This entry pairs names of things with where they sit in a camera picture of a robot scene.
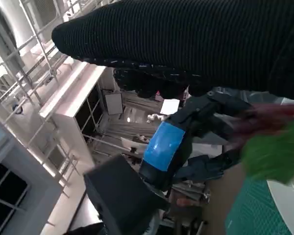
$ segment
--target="white surface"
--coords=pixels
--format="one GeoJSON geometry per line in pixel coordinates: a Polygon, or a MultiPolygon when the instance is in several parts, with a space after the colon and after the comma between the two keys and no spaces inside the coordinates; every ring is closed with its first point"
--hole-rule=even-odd
{"type": "Polygon", "coordinates": [[[136,148],[136,152],[138,153],[144,153],[145,149],[147,148],[147,144],[145,143],[137,143],[137,142],[134,142],[134,141],[130,141],[128,139],[125,139],[123,137],[121,137],[121,142],[122,142],[122,145],[131,150],[131,148],[136,148]]]}
{"type": "MultiPolygon", "coordinates": [[[[17,0],[0,0],[0,10],[10,25],[15,37],[16,46],[19,47],[25,43],[32,35],[29,23],[17,0]]],[[[21,55],[29,51],[37,41],[34,39],[31,43],[21,50],[21,55]]]]}
{"type": "Polygon", "coordinates": [[[165,99],[160,113],[164,115],[171,115],[177,112],[178,104],[180,101],[178,99],[165,99]]]}
{"type": "Polygon", "coordinates": [[[72,149],[71,153],[79,158],[80,161],[93,166],[94,163],[91,153],[81,134],[75,117],[69,117],[58,113],[55,113],[52,117],[60,131],[60,135],[66,143],[65,146],[68,146],[66,151],[72,149]]]}
{"type": "Polygon", "coordinates": [[[81,176],[74,171],[70,177],[69,187],[66,187],[64,190],[69,198],[62,194],[48,219],[50,223],[55,224],[55,227],[46,224],[40,235],[62,235],[68,230],[78,204],[86,190],[82,174],[90,169],[87,164],[80,162],[76,168],[81,176]]]}
{"type": "MultiPolygon", "coordinates": [[[[286,98],[282,100],[282,104],[289,103],[294,103],[294,100],[286,98]]],[[[284,222],[294,235],[294,180],[288,186],[268,181],[268,186],[284,222]]]]}
{"type": "Polygon", "coordinates": [[[93,166],[94,163],[75,115],[91,90],[94,89],[105,68],[104,66],[89,65],[83,75],[79,76],[78,81],[74,82],[74,86],[70,87],[70,92],[61,97],[57,103],[58,108],[55,109],[52,116],[63,141],[66,143],[65,146],[68,146],[66,150],[72,149],[72,154],[90,166],[93,166]]]}
{"type": "Polygon", "coordinates": [[[57,114],[74,117],[105,70],[104,66],[89,65],[66,97],[60,101],[57,114]]]}
{"type": "Polygon", "coordinates": [[[39,115],[46,118],[58,105],[66,94],[72,89],[73,85],[81,78],[84,70],[89,64],[82,62],[72,72],[66,82],[49,98],[46,104],[41,108],[39,115]]]}
{"type": "Polygon", "coordinates": [[[6,136],[0,147],[0,163],[30,185],[21,204],[26,212],[15,212],[2,234],[39,234],[59,198],[61,187],[1,124],[0,130],[6,136]]]}

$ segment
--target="metal railing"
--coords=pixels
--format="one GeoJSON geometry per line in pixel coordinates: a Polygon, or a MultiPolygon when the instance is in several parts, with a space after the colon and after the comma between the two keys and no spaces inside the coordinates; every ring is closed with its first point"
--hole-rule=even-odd
{"type": "MultiPolygon", "coordinates": [[[[67,178],[64,177],[65,171],[63,172],[52,172],[52,176],[55,178],[55,180],[57,180],[63,187],[62,189],[62,193],[69,197],[69,195],[67,195],[64,192],[65,187],[68,186],[68,181],[71,177],[71,175],[73,174],[73,172],[75,171],[78,175],[80,175],[80,172],[78,172],[76,165],[78,163],[78,160],[74,159],[74,156],[71,154],[71,150],[73,148],[73,146],[70,146],[70,149],[68,151],[65,150],[65,148],[62,146],[61,141],[60,141],[60,137],[61,137],[61,133],[59,133],[57,126],[55,124],[55,122],[52,119],[52,112],[45,118],[42,120],[41,125],[36,129],[36,131],[34,131],[34,133],[31,136],[27,136],[27,138],[22,138],[22,136],[19,136],[20,133],[14,132],[13,127],[9,126],[9,121],[14,120],[17,123],[17,119],[15,118],[18,111],[22,108],[23,105],[25,105],[26,103],[30,103],[31,105],[31,109],[33,110],[33,112],[37,113],[39,112],[39,110],[42,108],[43,106],[43,102],[42,102],[42,98],[40,97],[39,93],[38,93],[38,89],[48,80],[50,79],[48,76],[45,76],[43,79],[39,80],[39,82],[35,85],[33,85],[31,83],[31,81],[29,81],[28,76],[31,72],[34,71],[34,69],[36,69],[37,66],[40,65],[40,63],[42,63],[43,61],[46,62],[46,64],[48,65],[48,69],[49,69],[49,73],[53,76],[54,80],[56,81],[56,85],[59,86],[59,81],[57,78],[56,73],[54,72],[54,64],[52,64],[50,62],[50,58],[49,58],[49,54],[50,51],[54,50],[55,47],[52,47],[51,50],[46,51],[44,48],[44,44],[40,39],[40,35],[45,32],[46,30],[50,30],[50,27],[54,26],[54,23],[58,20],[60,20],[61,22],[64,21],[63,16],[66,14],[67,11],[69,11],[70,9],[72,9],[74,6],[76,6],[78,4],[79,6],[79,11],[75,12],[72,18],[75,17],[79,17],[81,15],[83,15],[83,13],[87,13],[90,12],[93,8],[97,8],[99,6],[104,5],[103,1],[96,1],[96,0],[88,0],[87,2],[83,1],[83,4],[81,4],[80,2],[82,0],[77,0],[76,2],[74,2],[72,5],[67,6],[64,8],[63,12],[60,11],[60,7],[58,5],[58,2],[56,0],[53,0],[54,3],[54,7],[56,9],[56,17],[51,20],[48,24],[46,24],[44,27],[42,27],[40,30],[37,30],[31,20],[31,16],[30,16],[30,12],[28,11],[27,8],[27,4],[29,4],[30,2],[32,2],[32,0],[18,0],[21,9],[23,10],[23,13],[27,19],[27,22],[30,25],[30,29],[33,33],[33,36],[31,36],[30,38],[28,38],[22,45],[20,45],[18,48],[16,48],[12,53],[10,53],[8,56],[6,56],[5,58],[2,58],[2,62],[0,63],[0,67],[4,66],[4,68],[6,69],[9,77],[11,79],[13,79],[15,82],[13,85],[11,85],[4,93],[3,95],[0,96],[0,107],[3,106],[3,108],[7,111],[8,115],[6,118],[2,119],[2,117],[0,117],[0,122],[9,130],[12,132],[12,134],[25,146],[25,148],[33,155],[35,153],[35,150],[37,150],[37,146],[35,144],[35,138],[39,135],[39,133],[45,128],[46,123],[51,123],[52,126],[54,127],[52,131],[50,131],[50,135],[52,136],[52,138],[50,138],[50,141],[53,141],[49,146],[51,146],[50,150],[47,151],[45,154],[42,152],[43,156],[41,157],[40,160],[40,164],[44,167],[46,167],[46,162],[48,161],[52,151],[54,150],[54,148],[58,147],[62,154],[65,157],[65,162],[70,166],[70,168],[72,169],[71,172],[66,173],[67,174],[67,178]],[[8,62],[13,59],[14,56],[18,55],[20,53],[20,51],[25,48],[27,45],[29,45],[29,43],[33,42],[33,40],[37,41],[37,44],[39,45],[39,48],[42,52],[42,58],[39,59],[37,61],[37,63],[30,68],[27,73],[22,73],[20,76],[15,75],[12,70],[10,69],[8,62]],[[7,100],[7,98],[9,98],[9,96],[13,95],[17,95],[14,94],[14,92],[17,93],[21,93],[22,94],[22,98],[21,100],[18,102],[18,106],[14,109],[14,110],[9,110],[9,108],[6,107],[5,105],[5,101],[7,100]]],[[[3,200],[0,199],[0,203],[7,205],[8,207],[17,210],[17,211],[21,211],[21,212],[25,212],[24,209],[9,204],[8,202],[5,202],[3,200]]]]}

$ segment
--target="window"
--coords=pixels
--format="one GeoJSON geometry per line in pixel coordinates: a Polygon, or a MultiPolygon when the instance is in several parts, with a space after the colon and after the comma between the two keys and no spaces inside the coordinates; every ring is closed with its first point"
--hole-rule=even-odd
{"type": "Polygon", "coordinates": [[[19,205],[28,190],[28,184],[0,164],[0,233],[16,210],[22,210],[19,205]]]}
{"type": "MultiPolygon", "coordinates": [[[[98,86],[95,85],[75,116],[82,134],[94,136],[102,114],[103,109],[100,105],[99,89],[98,86]]],[[[89,140],[89,138],[85,136],[84,139],[86,142],[89,140]]]]}

